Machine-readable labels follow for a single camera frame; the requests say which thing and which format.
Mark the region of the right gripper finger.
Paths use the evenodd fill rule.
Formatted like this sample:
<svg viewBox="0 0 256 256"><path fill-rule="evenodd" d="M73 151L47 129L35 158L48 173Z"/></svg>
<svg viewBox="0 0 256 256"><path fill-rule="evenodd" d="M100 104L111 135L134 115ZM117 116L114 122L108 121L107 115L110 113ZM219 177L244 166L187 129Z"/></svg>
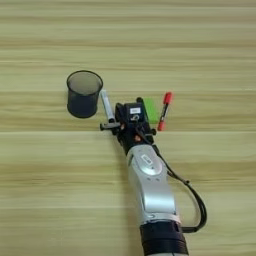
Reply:
<svg viewBox="0 0 256 256"><path fill-rule="evenodd" d="M115 105L115 119L119 123L125 122L124 105L121 103Z"/></svg>

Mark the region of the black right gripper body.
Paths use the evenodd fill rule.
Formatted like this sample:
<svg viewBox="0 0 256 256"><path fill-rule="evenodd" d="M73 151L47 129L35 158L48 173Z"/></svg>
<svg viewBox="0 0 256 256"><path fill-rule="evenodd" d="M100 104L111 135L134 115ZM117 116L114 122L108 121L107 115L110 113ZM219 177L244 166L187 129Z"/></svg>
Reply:
<svg viewBox="0 0 256 256"><path fill-rule="evenodd" d="M125 154L138 145L153 145L153 137L157 131L150 127L147 122L144 123L107 123L100 124L100 130L110 130L117 138L118 142L124 149Z"/></svg>

